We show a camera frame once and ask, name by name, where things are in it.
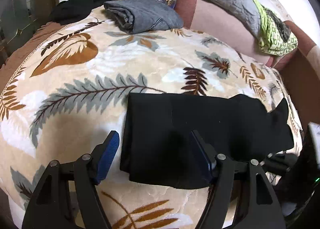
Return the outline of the brown cardboard box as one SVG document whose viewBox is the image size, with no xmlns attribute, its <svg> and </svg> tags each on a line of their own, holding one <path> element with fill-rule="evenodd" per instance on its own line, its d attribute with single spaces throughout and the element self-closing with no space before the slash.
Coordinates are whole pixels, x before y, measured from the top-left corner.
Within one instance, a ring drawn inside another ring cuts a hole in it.
<svg viewBox="0 0 320 229">
<path fill-rule="evenodd" d="M 309 122 L 319 123 L 319 78 L 306 57 L 297 50 L 280 74 L 303 130 Z"/>
</svg>

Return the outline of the leaf pattern fleece blanket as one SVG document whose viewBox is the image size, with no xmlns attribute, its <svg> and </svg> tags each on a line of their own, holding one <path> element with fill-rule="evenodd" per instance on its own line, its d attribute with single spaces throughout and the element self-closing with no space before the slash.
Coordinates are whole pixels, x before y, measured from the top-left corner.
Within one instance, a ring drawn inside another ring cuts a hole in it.
<svg viewBox="0 0 320 229">
<path fill-rule="evenodd" d="M 25 215 L 50 161 L 76 161 L 115 130 L 118 150 L 95 187 L 111 228 L 197 228 L 210 184 L 193 130 L 262 167 L 300 151 L 299 128 L 276 69 L 202 31 L 127 34 L 100 7 L 47 37 L 4 87 L 1 188 Z"/>
</svg>

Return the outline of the green patterned cloth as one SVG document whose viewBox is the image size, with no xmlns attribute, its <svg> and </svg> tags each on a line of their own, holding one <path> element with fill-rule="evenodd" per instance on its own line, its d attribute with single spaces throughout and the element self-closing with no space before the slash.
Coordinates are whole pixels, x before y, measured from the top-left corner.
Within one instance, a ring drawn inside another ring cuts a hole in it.
<svg viewBox="0 0 320 229">
<path fill-rule="evenodd" d="M 284 56 L 298 47 L 298 39 L 290 27 L 258 0 L 253 0 L 260 14 L 259 48 L 263 53 Z"/>
</svg>

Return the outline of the pink and maroon bolster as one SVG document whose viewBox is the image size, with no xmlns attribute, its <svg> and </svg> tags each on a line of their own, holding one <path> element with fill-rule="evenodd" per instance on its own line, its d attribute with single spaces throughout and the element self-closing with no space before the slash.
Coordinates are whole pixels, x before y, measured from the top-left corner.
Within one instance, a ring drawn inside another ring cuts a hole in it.
<svg viewBox="0 0 320 229">
<path fill-rule="evenodd" d="M 292 21 L 287 20 L 285 23 L 298 39 L 298 50 L 276 57 L 262 53 L 258 48 L 257 40 L 245 26 L 213 3 L 204 0 L 177 0 L 175 11 L 183 19 L 186 28 L 208 33 L 268 67 L 281 70 L 296 52 L 301 52 L 311 66 L 319 71 L 319 46 Z"/>
</svg>

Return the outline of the colourful small packet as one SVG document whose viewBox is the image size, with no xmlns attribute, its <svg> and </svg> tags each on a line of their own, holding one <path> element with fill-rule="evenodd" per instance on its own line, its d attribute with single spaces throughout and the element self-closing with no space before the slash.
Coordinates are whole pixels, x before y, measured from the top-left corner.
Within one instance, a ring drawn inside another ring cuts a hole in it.
<svg viewBox="0 0 320 229">
<path fill-rule="evenodd" d="M 177 0 L 161 0 L 162 3 L 166 4 L 170 8 L 174 9 L 176 6 Z"/>
</svg>

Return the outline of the folded grey garment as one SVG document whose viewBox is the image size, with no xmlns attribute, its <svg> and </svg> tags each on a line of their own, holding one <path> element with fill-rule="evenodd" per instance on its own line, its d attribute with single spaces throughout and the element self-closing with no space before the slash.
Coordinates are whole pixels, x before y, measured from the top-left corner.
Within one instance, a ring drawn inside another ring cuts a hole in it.
<svg viewBox="0 0 320 229">
<path fill-rule="evenodd" d="M 104 8 L 120 30 L 128 34 L 180 29 L 184 22 L 174 9 L 159 0 L 115 0 Z"/>
</svg>

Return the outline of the wooden glass cabinet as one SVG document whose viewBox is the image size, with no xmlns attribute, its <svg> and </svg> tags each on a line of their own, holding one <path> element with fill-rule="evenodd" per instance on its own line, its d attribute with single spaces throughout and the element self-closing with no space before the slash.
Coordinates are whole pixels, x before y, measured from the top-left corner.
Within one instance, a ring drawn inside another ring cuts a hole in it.
<svg viewBox="0 0 320 229">
<path fill-rule="evenodd" d="M 1 0 L 1 65 L 48 22 L 59 0 Z"/>
</svg>

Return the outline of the black garment pile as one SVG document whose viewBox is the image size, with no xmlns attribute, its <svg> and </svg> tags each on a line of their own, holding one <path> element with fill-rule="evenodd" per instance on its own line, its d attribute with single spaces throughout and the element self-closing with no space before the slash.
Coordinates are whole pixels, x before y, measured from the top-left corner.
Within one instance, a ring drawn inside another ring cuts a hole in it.
<svg viewBox="0 0 320 229">
<path fill-rule="evenodd" d="M 60 2 L 50 13 L 48 21 L 61 25 L 75 23 L 86 18 L 94 8 L 112 0 L 67 0 Z"/>
</svg>

